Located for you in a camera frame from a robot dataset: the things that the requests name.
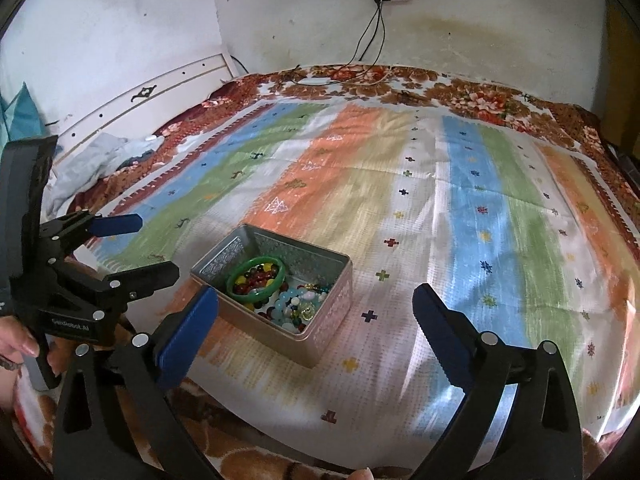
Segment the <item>person's right hand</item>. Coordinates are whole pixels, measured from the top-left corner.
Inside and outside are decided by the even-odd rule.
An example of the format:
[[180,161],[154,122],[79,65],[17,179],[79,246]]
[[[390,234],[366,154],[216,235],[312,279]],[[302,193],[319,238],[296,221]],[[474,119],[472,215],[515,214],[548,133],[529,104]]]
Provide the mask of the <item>person's right hand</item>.
[[374,480],[374,475],[369,467],[357,469],[346,480]]

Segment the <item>person's left hand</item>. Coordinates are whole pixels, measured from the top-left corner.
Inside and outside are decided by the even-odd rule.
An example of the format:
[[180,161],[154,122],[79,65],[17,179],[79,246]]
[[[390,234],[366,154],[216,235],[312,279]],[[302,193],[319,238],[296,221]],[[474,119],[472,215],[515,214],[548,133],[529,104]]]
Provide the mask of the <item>person's left hand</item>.
[[13,316],[0,318],[1,408],[12,408],[18,369],[24,356],[36,358],[39,347],[29,330]]

